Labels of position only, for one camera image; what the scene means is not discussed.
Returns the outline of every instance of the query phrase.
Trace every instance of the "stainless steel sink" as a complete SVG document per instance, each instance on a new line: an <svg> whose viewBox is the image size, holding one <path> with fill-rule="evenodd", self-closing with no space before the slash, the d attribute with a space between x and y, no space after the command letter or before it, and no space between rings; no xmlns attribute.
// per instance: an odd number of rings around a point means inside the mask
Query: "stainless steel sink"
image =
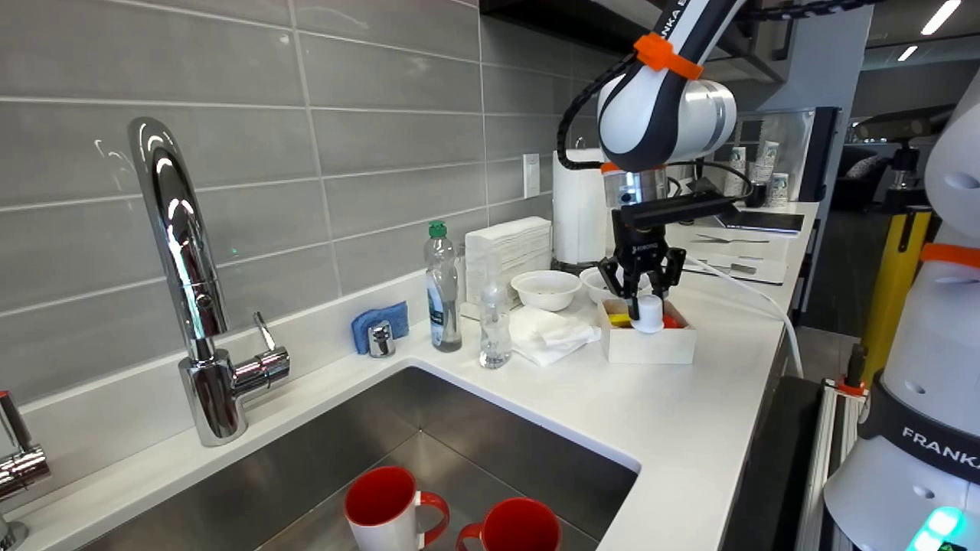
<svg viewBox="0 0 980 551"><path fill-rule="evenodd" d="M347 551L347 487L379 461L412 469L449 503L437 548L454 548L465 524L516 493L555 509L564 551L595 548L638 479L618 461L409 368L88 548Z"/></svg>

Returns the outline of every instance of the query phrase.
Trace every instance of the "bottle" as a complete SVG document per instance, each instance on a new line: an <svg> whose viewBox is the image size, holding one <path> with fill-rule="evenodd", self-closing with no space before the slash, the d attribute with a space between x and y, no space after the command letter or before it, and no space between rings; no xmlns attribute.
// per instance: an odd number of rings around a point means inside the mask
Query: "bottle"
<svg viewBox="0 0 980 551"><path fill-rule="evenodd" d="M503 368L511 359L509 293L490 280L480 293L480 368Z"/></svg>
<svg viewBox="0 0 980 551"><path fill-rule="evenodd" d="M448 223L430 223L426 241L426 293L430 293L430 320L433 346L437 352L454 352L463 346L459 337L459 273L456 253L448 239Z"/></svg>

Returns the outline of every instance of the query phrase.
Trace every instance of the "white bowl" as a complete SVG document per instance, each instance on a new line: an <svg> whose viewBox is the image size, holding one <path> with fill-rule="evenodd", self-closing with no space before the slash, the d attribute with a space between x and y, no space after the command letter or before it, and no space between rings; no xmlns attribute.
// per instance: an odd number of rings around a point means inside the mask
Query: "white bowl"
<svg viewBox="0 0 980 551"><path fill-rule="evenodd" d="M534 310L566 310L574 296L583 290L583 280L570 273L535 268L511 277L524 305Z"/></svg>

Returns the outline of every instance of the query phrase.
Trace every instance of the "paper towel roll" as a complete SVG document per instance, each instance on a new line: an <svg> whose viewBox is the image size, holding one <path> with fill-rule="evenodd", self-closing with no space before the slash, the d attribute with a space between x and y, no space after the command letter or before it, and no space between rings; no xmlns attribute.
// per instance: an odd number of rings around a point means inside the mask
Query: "paper towel roll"
<svg viewBox="0 0 980 551"><path fill-rule="evenodd" d="M570 150L576 163L601 163L603 150ZM560 262L595 262L614 253L614 214L601 171L555 165L555 258Z"/></svg>

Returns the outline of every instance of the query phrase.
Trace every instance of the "gray tile wall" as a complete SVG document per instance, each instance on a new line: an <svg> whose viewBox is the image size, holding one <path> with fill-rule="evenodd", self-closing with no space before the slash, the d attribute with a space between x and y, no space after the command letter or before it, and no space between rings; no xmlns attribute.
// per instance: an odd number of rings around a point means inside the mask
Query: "gray tile wall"
<svg viewBox="0 0 980 551"><path fill-rule="evenodd" d="M248 326L421 268L433 216L539 214L521 153L607 61L471 0L2 0L0 385L36 401L181 350L131 116L174 127Z"/></svg>

